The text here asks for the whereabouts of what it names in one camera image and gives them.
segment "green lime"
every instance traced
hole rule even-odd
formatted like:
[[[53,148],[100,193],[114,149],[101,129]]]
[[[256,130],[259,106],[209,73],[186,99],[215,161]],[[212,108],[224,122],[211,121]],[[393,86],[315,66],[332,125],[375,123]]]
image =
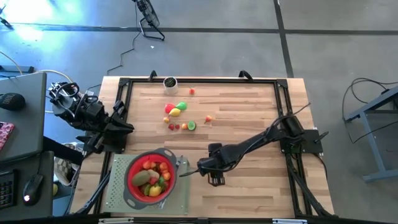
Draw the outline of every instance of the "green lime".
[[[188,122],[188,130],[193,131],[195,128],[197,128],[197,124],[194,121]]]

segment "gray desk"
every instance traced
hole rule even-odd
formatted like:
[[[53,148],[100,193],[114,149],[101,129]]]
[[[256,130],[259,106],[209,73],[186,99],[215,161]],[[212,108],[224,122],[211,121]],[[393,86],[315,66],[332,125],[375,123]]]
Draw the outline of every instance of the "gray desk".
[[[46,73],[0,80],[0,93],[19,93],[26,101],[21,111],[0,108],[0,121],[15,125],[0,150],[0,162],[39,153],[43,148]]]
[[[39,174],[44,176],[43,183],[41,186],[41,196],[39,201],[33,206],[25,206],[22,202],[22,191],[25,183],[37,173],[37,169],[40,169]],[[42,152],[38,156],[33,156],[28,159],[24,159],[8,166],[2,166],[1,170],[16,170],[16,206],[8,207],[0,210],[0,221],[9,220],[23,220],[28,218],[43,218],[52,215],[52,181],[54,172],[54,153]]]

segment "black cable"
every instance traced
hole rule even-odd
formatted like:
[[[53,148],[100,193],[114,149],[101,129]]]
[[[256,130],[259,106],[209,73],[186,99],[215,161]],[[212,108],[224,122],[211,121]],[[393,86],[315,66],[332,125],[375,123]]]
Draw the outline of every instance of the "black cable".
[[[87,90],[90,90],[90,89],[92,89],[92,88],[95,88],[95,87],[98,87],[98,86],[101,86],[101,85],[102,85],[102,84],[93,85],[93,86],[91,86],[91,87],[88,87]]]
[[[370,78],[356,78],[356,79],[353,80],[353,82],[352,82],[351,84],[355,84],[354,82],[355,82],[356,80],[363,80],[363,81],[365,81],[365,82],[371,82],[371,83],[378,84],[378,85],[381,86],[385,91],[387,90],[387,88],[386,88],[384,85],[392,85],[392,84],[397,84],[397,83],[398,83],[398,82],[381,83],[381,82],[372,80],[372,79],[370,79]],[[368,103],[368,102],[366,102],[366,101],[360,100],[360,99],[356,96],[356,94],[355,94],[355,92],[354,92],[354,85],[351,86],[351,92],[353,93],[354,97],[355,97],[358,101],[360,101],[361,103]]]
[[[186,172],[184,174],[179,175],[179,177],[186,177],[186,176],[189,176],[189,175],[194,174],[196,172],[199,172],[199,169],[191,171],[191,172]]]
[[[326,168],[325,162],[323,161],[323,159],[322,159],[318,154],[313,153],[313,155],[314,155],[315,157],[317,157],[317,158],[319,159],[319,161],[321,161],[321,163],[322,163],[322,165],[323,165],[323,168],[324,168],[324,170],[325,170],[326,180],[328,180],[328,169]]]
[[[398,83],[398,82],[383,83],[383,82],[378,82],[378,81],[375,81],[375,80],[371,80],[371,79],[369,79],[369,78],[356,78],[356,79],[354,79],[354,81],[351,83],[351,85],[346,89],[346,91],[345,91],[345,93],[344,93],[344,95],[343,95],[343,102],[341,103],[341,118],[343,119],[344,126],[345,126],[345,128],[346,128],[347,133],[348,133],[349,140],[351,141],[352,144],[355,144],[356,142],[358,142],[360,139],[362,139],[363,137],[367,136],[368,134],[371,134],[371,133],[373,133],[373,132],[375,132],[375,131],[381,130],[381,129],[386,128],[386,127],[388,127],[388,126],[390,126],[390,125],[393,125],[393,124],[398,123],[398,121],[395,121],[395,122],[389,123],[389,124],[387,124],[387,125],[384,125],[384,126],[382,126],[382,127],[380,127],[380,128],[376,128],[375,130],[372,130],[372,131],[370,131],[370,132],[368,132],[368,133],[366,133],[366,134],[360,136],[360,137],[357,138],[355,141],[353,141],[353,138],[351,137],[351,134],[349,133],[348,128],[347,128],[347,122],[345,121],[345,118],[344,118],[344,102],[345,102],[345,99],[346,99],[348,90],[349,90],[352,86],[354,86],[355,84],[361,83],[361,82],[373,82],[373,83],[377,83],[377,84],[381,84],[381,85],[392,85],[392,84],[397,84],[397,83]]]
[[[301,112],[302,110],[304,110],[304,108],[310,106],[311,103],[308,103],[307,105],[303,106],[302,108],[300,108],[298,111],[292,113],[292,114],[288,114],[285,116],[281,116],[280,118],[275,119],[275,121],[272,122],[272,124],[268,127],[266,134],[264,135],[265,137],[267,137],[267,135],[269,134],[269,131],[274,127],[277,126],[279,124],[279,122],[284,119],[284,118],[288,118],[291,116],[295,116],[296,114],[298,114],[299,112]],[[255,141],[253,144],[251,144],[239,157],[239,159],[237,159],[235,161],[234,164],[232,164],[229,168],[227,169],[215,169],[215,168],[210,168],[210,167],[202,167],[202,169],[207,169],[207,170],[213,170],[213,171],[220,171],[220,172],[228,172],[231,171],[233,169],[235,169],[236,166],[238,166],[238,164],[241,162],[242,158],[244,157],[244,155],[250,150],[252,149],[257,143],[259,143],[260,141],[263,141],[264,139],[258,139],[257,141]]]
[[[137,3],[134,2],[134,4],[135,4],[135,8],[136,8],[136,27],[137,27],[137,31],[139,31],[139,30],[138,30],[138,24],[137,24],[137,23],[138,23]],[[123,67],[123,55],[126,54],[126,53],[129,53],[129,52],[132,51],[132,50],[135,50],[135,48],[134,48],[134,43],[135,43],[137,37],[138,37],[140,34],[141,34],[141,30],[140,30],[139,33],[136,35],[136,37],[133,38],[133,40],[132,40],[132,48],[120,54],[119,65],[116,66],[116,67],[113,67],[113,68],[109,69],[108,71],[106,71],[106,75],[107,75],[107,76],[109,76],[109,73],[110,73],[112,70],[115,70],[115,69],[117,69],[117,68]]]

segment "power cable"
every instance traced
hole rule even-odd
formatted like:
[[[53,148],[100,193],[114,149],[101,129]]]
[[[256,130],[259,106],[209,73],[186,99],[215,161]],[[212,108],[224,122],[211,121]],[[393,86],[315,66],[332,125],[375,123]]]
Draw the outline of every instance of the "power cable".
[[[135,4],[135,8],[136,8],[136,27],[137,27],[137,30],[138,30],[137,3],[134,2],[134,4]],[[113,67],[113,68],[109,69],[108,71],[106,71],[106,76],[109,76],[109,73],[110,73],[111,71],[113,71],[113,70],[115,70],[115,69],[117,69],[117,68],[123,67],[123,55],[129,53],[130,51],[135,50],[135,48],[134,48],[134,43],[135,43],[137,37],[138,37],[140,34],[141,34],[141,30],[140,30],[139,33],[135,36],[135,38],[133,38],[132,44],[131,44],[131,45],[132,45],[132,46],[131,46],[131,49],[129,49],[129,50],[127,50],[127,51],[125,51],[125,52],[123,52],[123,53],[120,54],[119,65],[116,66],[116,67]]]
[[[371,134],[371,133],[373,133],[373,132],[375,132],[375,131],[381,130],[381,129],[383,129],[383,128],[386,128],[386,127],[388,127],[388,126],[391,126],[391,125],[393,125],[393,124],[398,123],[398,121],[391,122],[391,123],[389,123],[389,124],[387,124],[387,125],[384,125],[384,126],[382,126],[382,127],[380,127],[380,128],[376,128],[376,129],[374,129],[374,130],[372,130],[372,131],[370,131],[370,132],[368,132],[368,133],[366,133],[366,134],[360,136],[359,138],[355,139],[355,141],[353,141],[353,138],[351,137],[351,134],[349,133],[348,128],[347,128],[347,122],[345,121],[345,118],[344,118],[344,102],[345,102],[345,99],[346,99],[348,90],[351,89],[351,91],[353,92],[354,97],[355,97],[358,101],[363,102],[363,103],[366,103],[365,101],[360,100],[360,99],[355,95],[355,93],[354,93],[354,91],[353,91],[353,89],[352,89],[352,87],[353,87],[355,84],[358,84],[358,83],[361,83],[361,82],[373,82],[373,83],[376,83],[376,84],[378,84],[378,85],[380,85],[380,86],[383,86],[383,85],[393,85],[393,84],[397,84],[397,83],[398,83],[398,82],[383,83],[383,82],[378,82],[378,81],[372,80],[372,79],[370,79],[370,78],[362,78],[362,77],[361,77],[361,78],[356,78],[356,79],[354,79],[353,82],[351,83],[351,85],[346,89],[346,91],[345,91],[345,93],[344,93],[344,95],[343,95],[343,102],[341,103],[341,117],[342,117],[342,119],[343,119],[343,122],[344,122],[344,125],[345,125],[345,128],[346,128],[346,131],[347,131],[347,133],[348,133],[349,140],[351,141],[352,144],[355,144],[356,142],[358,142],[360,139],[362,139],[363,137],[367,136],[368,134]]]

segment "red tomato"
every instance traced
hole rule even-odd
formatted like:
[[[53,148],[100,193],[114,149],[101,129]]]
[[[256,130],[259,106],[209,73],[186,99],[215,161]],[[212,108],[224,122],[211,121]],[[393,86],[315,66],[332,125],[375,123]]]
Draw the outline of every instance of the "red tomato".
[[[168,170],[167,164],[166,164],[165,162],[162,162],[162,163],[160,164],[160,166],[159,166],[159,169],[160,169],[160,170]]]
[[[142,167],[144,168],[144,169],[150,169],[150,161],[145,161],[144,163],[143,163],[143,165],[142,165]]]

